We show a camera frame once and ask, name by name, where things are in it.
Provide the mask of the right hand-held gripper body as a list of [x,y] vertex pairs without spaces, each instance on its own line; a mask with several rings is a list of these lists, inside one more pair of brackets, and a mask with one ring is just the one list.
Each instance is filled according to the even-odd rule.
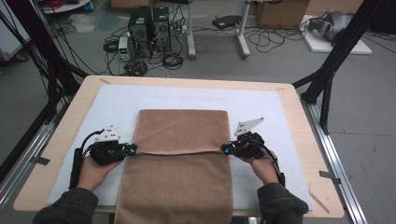
[[251,130],[264,121],[264,118],[240,121],[234,132],[237,144],[233,147],[233,155],[237,158],[260,159],[263,156],[264,141],[258,133]]

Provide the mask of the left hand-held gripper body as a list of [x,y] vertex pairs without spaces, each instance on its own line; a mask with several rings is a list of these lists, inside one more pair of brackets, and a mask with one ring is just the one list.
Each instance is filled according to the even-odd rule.
[[99,165],[109,165],[126,157],[125,148],[113,125],[103,129],[90,145],[90,155]]

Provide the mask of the tan towel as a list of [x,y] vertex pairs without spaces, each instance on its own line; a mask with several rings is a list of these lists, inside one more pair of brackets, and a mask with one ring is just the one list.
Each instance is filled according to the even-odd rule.
[[144,109],[124,168],[114,224],[230,224],[230,139],[222,110]]

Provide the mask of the person's left hand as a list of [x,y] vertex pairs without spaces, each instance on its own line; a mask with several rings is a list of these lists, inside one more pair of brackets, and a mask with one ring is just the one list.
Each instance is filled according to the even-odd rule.
[[94,191],[106,180],[107,175],[119,165],[120,161],[101,166],[91,156],[86,157],[81,166],[77,187]]

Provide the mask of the person's right hand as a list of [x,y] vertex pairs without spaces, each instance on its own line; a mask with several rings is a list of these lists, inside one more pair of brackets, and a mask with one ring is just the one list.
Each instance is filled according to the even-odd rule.
[[242,158],[242,161],[251,166],[255,175],[264,185],[279,182],[276,168],[268,156],[263,156],[260,159]]

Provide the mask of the white grid mat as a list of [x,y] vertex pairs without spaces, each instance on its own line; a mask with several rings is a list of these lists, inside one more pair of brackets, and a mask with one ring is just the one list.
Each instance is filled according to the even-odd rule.
[[133,143],[138,112],[142,109],[204,109],[228,113],[227,134],[235,139],[239,123],[260,119],[253,129],[264,144],[278,156],[280,171],[286,176],[286,188],[314,209],[307,181],[299,162],[286,120],[280,95],[275,91],[182,88],[105,84],[96,94],[82,121],[71,148],[66,153],[57,180],[47,199],[54,203],[69,186],[74,149],[80,147],[89,133],[110,125],[117,130],[122,143]]

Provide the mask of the thin wooden stick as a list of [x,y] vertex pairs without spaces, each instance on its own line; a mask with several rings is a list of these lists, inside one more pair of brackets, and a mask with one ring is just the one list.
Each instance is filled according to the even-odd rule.
[[312,200],[315,202],[315,204],[318,206],[318,209],[325,214],[330,213],[330,209],[327,205],[328,199],[324,196],[319,195],[318,193],[313,192],[312,190],[309,190],[309,195],[312,198]]

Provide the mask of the white power supply unit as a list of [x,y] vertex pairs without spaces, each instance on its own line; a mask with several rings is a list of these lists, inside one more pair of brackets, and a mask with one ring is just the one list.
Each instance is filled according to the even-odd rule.
[[130,60],[130,47],[127,36],[121,36],[119,38],[119,54],[122,61],[127,62]]

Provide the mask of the large black computer tower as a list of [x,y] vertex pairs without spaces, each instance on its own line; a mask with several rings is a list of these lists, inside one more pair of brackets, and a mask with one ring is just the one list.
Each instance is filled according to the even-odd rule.
[[133,7],[128,29],[138,57],[150,57],[149,43],[154,37],[153,22],[149,6]]

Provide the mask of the white desk stand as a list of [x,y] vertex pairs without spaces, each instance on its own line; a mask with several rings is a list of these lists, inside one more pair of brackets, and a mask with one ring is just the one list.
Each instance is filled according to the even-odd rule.
[[[241,12],[241,22],[238,28],[235,29],[237,41],[240,45],[240,49],[242,52],[242,59],[246,59],[250,56],[250,50],[248,48],[247,41],[244,37],[244,32],[246,28],[246,23],[248,19],[248,11],[250,8],[251,0],[240,0],[243,2],[242,12]],[[187,28],[187,44],[188,44],[188,55],[191,59],[196,59],[196,50],[194,43],[194,36],[192,30],[192,6],[194,0],[187,0],[187,8],[188,8],[188,28]]]

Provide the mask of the black flat device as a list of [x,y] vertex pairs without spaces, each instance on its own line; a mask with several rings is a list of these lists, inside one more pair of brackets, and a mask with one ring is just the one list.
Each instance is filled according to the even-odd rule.
[[241,16],[228,15],[220,18],[216,18],[212,21],[212,24],[220,30],[233,27],[241,21]]

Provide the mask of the slim black computer tower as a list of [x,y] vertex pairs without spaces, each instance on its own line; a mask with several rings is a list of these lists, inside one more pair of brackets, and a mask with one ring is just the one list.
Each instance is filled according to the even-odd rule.
[[153,9],[153,22],[157,46],[161,51],[171,49],[169,11],[167,7],[155,7]]

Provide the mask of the white floor board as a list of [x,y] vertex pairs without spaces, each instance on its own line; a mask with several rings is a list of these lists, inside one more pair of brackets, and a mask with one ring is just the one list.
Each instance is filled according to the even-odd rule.
[[[326,40],[317,31],[311,31],[307,28],[308,21],[312,19],[311,15],[304,15],[300,31],[304,36],[304,41],[311,52],[330,53],[332,51],[331,43]],[[373,52],[361,41],[355,45],[351,54],[353,55],[371,55]]]

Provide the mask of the blue floor mat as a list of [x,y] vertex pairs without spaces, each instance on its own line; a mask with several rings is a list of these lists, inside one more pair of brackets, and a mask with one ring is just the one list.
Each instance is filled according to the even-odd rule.
[[102,31],[111,31],[113,28],[118,26],[119,22],[120,18],[118,15],[112,10],[107,10],[104,12],[97,27]]

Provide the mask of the clear plastic sheet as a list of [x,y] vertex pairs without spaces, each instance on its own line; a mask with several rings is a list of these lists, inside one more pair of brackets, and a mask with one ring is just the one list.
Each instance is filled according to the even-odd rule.
[[78,34],[90,34],[95,30],[94,17],[87,14],[73,14],[69,17]]

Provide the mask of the large cardboard box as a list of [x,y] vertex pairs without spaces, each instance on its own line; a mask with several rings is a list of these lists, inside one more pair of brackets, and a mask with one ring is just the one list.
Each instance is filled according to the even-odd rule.
[[276,4],[261,2],[256,8],[256,22],[264,28],[297,29],[309,3],[310,0],[281,0]]

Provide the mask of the white cabinet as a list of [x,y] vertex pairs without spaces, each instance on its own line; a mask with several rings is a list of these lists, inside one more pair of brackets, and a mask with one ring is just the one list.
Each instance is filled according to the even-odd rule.
[[[10,12],[4,12],[6,18],[11,24],[15,24],[19,34],[24,38],[26,42],[31,40],[30,36],[26,33],[21,23],[15,17],[15,15]],[[8,62],[13,56],[17,54],[22,48],[21,42],[12,34],[9,29],[0,20],[0,60]]]

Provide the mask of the round white table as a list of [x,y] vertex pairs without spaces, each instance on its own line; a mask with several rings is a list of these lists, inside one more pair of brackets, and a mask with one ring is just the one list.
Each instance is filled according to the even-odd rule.
[[87,4],[90,4],[91,2],[92,0],[78,0],[77,4],[63,4],[61,7],[55,9],[48,8],[44,10],[44,13],[53,14],[53,13],[66,12],[80,7],[84,7]]

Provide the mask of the grey plastic shell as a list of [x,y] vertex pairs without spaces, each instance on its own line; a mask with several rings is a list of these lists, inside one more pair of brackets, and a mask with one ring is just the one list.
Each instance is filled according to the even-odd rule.
[[339,10],[326,11],[320,17],[308,20],[307,28],[315,30],[330,42],[333,42],[351,22],[353,15]]

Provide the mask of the aluminium rail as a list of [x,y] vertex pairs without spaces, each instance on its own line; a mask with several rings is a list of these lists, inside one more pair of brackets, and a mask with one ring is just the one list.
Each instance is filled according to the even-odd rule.
[[333,173],[341,179],[340,184],[334,184],[341,201],[341,205],[352,224],[368,224],[367,219],[361,209],[358,198],[350,184],[347,173],[339,158],[335,145],[331,137],[325,133],[319,124],[320,111],[316,105],[311,105],[301,101],[306,117],[311,129],[317,139],[319,149],[328,167],[328,172]]
[[30,173],[36,165],[36,161],[43,161],[40,155],[53,136],[56,126],[53,124],[42,125],[31,140],[28,141],[26,147],[23,148],[22,154],[11,166],[5,179],[0,183],[0,213],[11,203],[11,199],[15,196]]

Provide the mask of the black metal frame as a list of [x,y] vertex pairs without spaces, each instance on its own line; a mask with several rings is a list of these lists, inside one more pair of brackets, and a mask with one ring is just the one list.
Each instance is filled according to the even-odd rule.
[[362,38],[365,31],[391,1],[392,0],[363,0],[350,24],[342,33],[340,39],[335,43],[335,46],[322,66],[313,74],[292,84],[295,89],[309,84],[307,90],[301,94],[301,98],[309,105],[314,105],[318,97],[322,95],[319,127],[326,135],[329,134],[328,117],[333,78],[347,56]]
[[24,40],[16,28],[7,20],[7,17],[0,10],[0,21],[8,28],[8,30],[17,38],[17,40],[26,49],[28,54],[34,60],[40,75],[48,81],[46,88],[49,101],[42,109],[35,121],[29,127],[28,131],[22,136],[20,142],[12,149],[6,159],[0,165],[0,184],[5,181],[11,169],[24,152],[29,140],[33,138],[33,134],[46,121],[50,121],[56,115],[56,105],[63,97],[74,96],[78,89],[74,75],[85,78],[89,74],[73,65],[61,55],[50,37],[47,28],[34,9],[34,5],[30,0],[4,0],[15,17],[20,22],[26,33],[35,43],[38,53],[42,59],[35,53],[31,46]]

